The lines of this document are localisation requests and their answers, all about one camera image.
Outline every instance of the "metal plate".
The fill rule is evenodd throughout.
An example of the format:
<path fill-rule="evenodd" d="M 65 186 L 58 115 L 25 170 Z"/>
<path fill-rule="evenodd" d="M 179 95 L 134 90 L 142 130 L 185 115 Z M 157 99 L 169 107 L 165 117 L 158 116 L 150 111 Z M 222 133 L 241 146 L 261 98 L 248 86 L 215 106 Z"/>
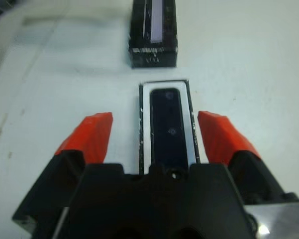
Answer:
<path fill-rule="evenodd" d="M 299 203 L 245 206 L 258 223 L 259 239 L 299 239 Z"/>

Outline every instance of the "small rectangular object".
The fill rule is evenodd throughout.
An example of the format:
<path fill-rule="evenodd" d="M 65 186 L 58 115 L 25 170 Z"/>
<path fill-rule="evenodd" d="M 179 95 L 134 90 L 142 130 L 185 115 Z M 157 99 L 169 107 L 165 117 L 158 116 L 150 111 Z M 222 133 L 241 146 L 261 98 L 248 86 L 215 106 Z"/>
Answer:
<path fill-rule="evenodd" d="M 128 50 L 133 68 L 176 66 L 175 0 L 134 0 Z"/>
<path fill-rule="evenodd" d="M 188 81 L 148 82 L 139 90 L 140 174 L 152 163 L 185 171 L 199 163 Z"/>

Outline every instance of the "black box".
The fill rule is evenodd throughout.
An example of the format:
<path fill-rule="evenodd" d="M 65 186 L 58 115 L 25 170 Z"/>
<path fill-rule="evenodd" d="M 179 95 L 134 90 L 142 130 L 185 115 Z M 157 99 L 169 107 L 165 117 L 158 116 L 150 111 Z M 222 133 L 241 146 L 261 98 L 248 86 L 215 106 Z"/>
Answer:
<path fill-rule="evenodd" d="M 190 166 L 192 163 L 200 163 L 198 141 L 196 136 L 196 125 L 195 125 L 194 112 L 193 112 L 188 80 L 145 82 L 139 85 L 139 174 L 140 175 L 147 174 L 149 166 L 152 163 L 157 163 L 154 155 L 155 153 L 153 150 L 153 148 L 155 147 L 155 143 L 154 143 L 155 131 L 152 130 L 153 129 L 152 123 L 154 123 L 153 120 L 154 104 L 152 104 L 153 102 L 150 99 L 150 95 L 152 95 L 156 89 L 169 90 L 169 91 L 179 90 L 180 96 L 181 95 L 184 96 L 183 97 L 184 101 L 180 99 L 179 104 L 180 104 L 180 110 L 182 112 L 181 118 L 183 121 L 183 129 L 186 129 L 184 132 L 185 134 L 184 140 L 186 142 L 186 151 L 187 151 L 186 161 L 188 162 L 188 166 Z M 167 114 L 172 114 L 174 117 L 176 117 L 175 109 L 173 109 L 172 111 L 169 109 L 166 110 L 166 112 Z M 164 116 L 163 119 L 160 119 L 160 123 L 165 125 L 171 124 L 173 125 L 173 127 L 175 126 L 175 121 L 169 120 L 168 116 Z M 166 149 L 168 147 L 170 148 L 170 146 L 178 147 L 177 144 L 175 144 L 174 140 L 166 140 L 165 142 L 161 142 L 161 146 L 166 147 Z M 172 153 L 168 153 L 167 155 L 165 155 L 165 158 L 167 160 L 169 157 L 174 157 L 174 155 Z"/>
<path fill-rule="evenodd" d="M 175 0 L 134 0 L 129 37 L 132 67 L 175 67 Z"/>

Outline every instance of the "white table surface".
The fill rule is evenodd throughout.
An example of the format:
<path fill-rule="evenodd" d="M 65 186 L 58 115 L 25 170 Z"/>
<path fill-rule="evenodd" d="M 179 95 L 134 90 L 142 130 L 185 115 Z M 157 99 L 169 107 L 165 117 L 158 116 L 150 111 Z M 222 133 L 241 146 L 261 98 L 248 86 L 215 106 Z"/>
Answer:
<path fill-rule="evenodd" d="M 105 162 L 138 173 L 138 85 L 152 80 L 189 79 L 195 118 L 229 116 L 299 195 L 299 0 L 177 0 L 177 68 L 134 70 L 131 1 L 104 2 L 63 0 L 60 16 L 24 21 L 9 47 L 0 68 L 0 238 L 29 238 L 11 216 L 85 116 L 113 112 Z"/>

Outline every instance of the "red rubber pad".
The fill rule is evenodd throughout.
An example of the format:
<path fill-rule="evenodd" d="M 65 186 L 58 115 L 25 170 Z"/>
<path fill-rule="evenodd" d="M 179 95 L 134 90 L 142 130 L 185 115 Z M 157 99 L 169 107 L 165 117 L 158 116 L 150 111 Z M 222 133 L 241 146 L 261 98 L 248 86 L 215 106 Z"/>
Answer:
<path fill-rule="evenodd" d="M 61 144 L 55 155 L 60 154 L 63 150 L 79 150 L 83 152 L 85 164 L 103 163 L 112 123 L 111 113 L 99 113 L 85 117 Z"/>
<path fill-rule="evenodd" d="M 209 163 L 228 165 L 235 152 L 248 150 L 259 158 L 252 144 L 231 124 L 227 116 L 199 111 L 198 121 Z"/>

